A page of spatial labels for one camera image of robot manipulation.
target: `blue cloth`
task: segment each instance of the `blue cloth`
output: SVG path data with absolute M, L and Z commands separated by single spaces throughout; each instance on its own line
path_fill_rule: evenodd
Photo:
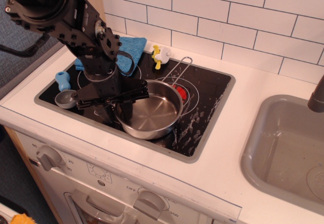
M 142 56 L 142 53 L 144 51 L 144 48 L 146 46 L 146 38 L 130 38 L 130 37 L 120 37 L 119 40 L 122 42 L 122 46 L 119 47 L 120 51 L 127 52 L 133 57 L 134 60 L 134 70 L 136 69 L 136 66 Z M 123 72 L 128 72 L 132 65 L 132 60 L 125 57 L 118 55 L 117 56 L 117 65 Z M 82 65 L 82 62 L 79 59 L 76 59 L 75 62 L 75 68 L 76 70 L 83 71 L 84 67 Z

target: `yellow toy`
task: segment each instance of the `yellow toy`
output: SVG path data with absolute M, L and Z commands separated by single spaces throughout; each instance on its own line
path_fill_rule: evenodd
M 159 70 L 161 68 L 161 64 L 165 64 L 169 61 L 171 50 L 166 47 L 159 47 L 159 46 L 153 46 L 154 51 L 152 58 L 154 59 L 154 62 L 156 63 L 156 70 Z

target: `gray knob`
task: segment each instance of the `gray knob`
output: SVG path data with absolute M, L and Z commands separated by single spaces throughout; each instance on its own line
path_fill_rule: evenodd
M 56 167 L 62 161 L 61 155 L 48 146 L 42 146 L 36 152 L 36 157 L 45 171 L 51 170 L 52 167 Z
M 149 191 L 143 191 L 137 198 L 134 204 L 134 209 L 137 209 L 152 219 L 157 220 L 165 206 L 166 204 L 158 195 Z

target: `gray carpet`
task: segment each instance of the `gray carpet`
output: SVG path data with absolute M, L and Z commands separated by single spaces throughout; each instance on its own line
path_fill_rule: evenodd
M 25 209 L 38 224 L 57 224 L 36 183 L 1 125 L 0 196 Z

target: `gray faucet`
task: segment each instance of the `gray faucet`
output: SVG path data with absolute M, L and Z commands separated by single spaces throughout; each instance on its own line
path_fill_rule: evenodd
M 314 112 L 324 112 L 324 76 L 310 96 L 307 106 Z

